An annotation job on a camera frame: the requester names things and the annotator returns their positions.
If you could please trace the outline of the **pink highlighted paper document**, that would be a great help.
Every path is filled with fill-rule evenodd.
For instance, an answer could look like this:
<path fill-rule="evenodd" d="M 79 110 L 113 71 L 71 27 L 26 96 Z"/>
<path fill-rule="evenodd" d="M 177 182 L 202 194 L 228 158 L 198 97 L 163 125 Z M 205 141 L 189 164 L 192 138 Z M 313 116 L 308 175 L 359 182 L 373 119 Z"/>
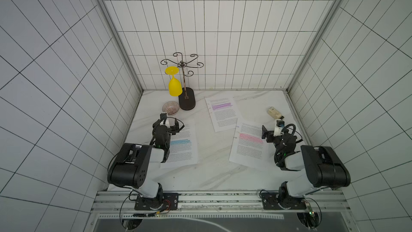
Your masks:
<path fill-rule="evenodd" d="M 229 161 L 249 168 L 265 171 L 274 166 L 275 146 L 267 143 L 258 123 L 238 119 Z"/>

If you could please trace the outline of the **purple highlighted paper document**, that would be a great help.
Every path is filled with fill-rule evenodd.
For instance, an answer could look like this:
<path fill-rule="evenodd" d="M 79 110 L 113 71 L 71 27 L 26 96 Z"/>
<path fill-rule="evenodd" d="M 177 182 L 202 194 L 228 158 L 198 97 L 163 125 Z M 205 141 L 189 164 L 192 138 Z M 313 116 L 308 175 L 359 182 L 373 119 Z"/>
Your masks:
<path fill-rule="evenodd" d="M 242 116 L 231 94 L 220 93 L 205 98 L 205 101 L 215 132 L 236 128 L 237 121 Z"/>

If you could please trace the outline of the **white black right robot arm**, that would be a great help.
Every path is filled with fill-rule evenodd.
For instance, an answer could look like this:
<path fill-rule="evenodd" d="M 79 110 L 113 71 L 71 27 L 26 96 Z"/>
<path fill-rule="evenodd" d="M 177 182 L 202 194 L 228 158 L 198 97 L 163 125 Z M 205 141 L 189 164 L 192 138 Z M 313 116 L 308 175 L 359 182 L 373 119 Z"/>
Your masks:
<path fill-rule="evenodd" d="M 262 126 L 262 138 L 275 146 L 274 162 L 282 171 L 305 171 L 305 174 L 281 184 L 276 201 L 283 209 L 303 206 L 306 195 L 321 189 L 336 190 L 347 187 L 351 176 L 332 147 L 300 146 L 296 150 L 298 139 L 296 125 L 285 125 L 281 120 L 270 131 Z"/>

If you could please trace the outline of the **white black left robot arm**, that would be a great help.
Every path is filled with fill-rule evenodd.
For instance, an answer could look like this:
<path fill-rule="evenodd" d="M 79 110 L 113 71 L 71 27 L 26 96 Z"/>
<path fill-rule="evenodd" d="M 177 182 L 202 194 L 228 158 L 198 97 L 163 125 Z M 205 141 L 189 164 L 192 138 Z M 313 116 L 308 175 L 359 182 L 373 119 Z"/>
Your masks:
<path fill-rule="evenodd" d="M 149 144 L 125 143 L 108 167 L 107 181 L 119 188 L 129 187 L 151 209 L 159 209 L 164 202 L 160 183 L 147 180 L 150 163 L 165 163 L 170 155 L 171 136 L 179 133 L 184 123 L 161 113 L 153 123 Z"/>

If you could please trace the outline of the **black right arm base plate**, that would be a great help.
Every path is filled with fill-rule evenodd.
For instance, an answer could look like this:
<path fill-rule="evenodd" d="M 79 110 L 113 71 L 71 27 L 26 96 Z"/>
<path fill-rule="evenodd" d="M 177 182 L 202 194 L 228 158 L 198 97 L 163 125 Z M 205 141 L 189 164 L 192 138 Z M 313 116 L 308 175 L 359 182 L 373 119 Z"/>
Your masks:
<path fill-rule="evenodd" d="M 262 201 L 264 210 L 306 210 L 306 205 L 303 201 L 303 198 L 294 198 L 289 196 L 288 194 L 279 195 L 278 193 L 268 192 L 266 190 L 262 190 L 259 193 L 259 197 Z"/>

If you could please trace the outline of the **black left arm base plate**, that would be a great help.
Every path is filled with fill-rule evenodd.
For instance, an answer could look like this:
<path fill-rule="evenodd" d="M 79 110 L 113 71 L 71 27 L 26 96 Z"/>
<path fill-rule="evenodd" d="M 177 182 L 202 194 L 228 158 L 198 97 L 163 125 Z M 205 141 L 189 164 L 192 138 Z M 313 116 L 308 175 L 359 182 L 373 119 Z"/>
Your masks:
<path fill-rule="evenodd" d="M 178 209 L 179 193 L 163 193 L 155 198 L 137 197 L 136 211 L 174 211 Z"/>

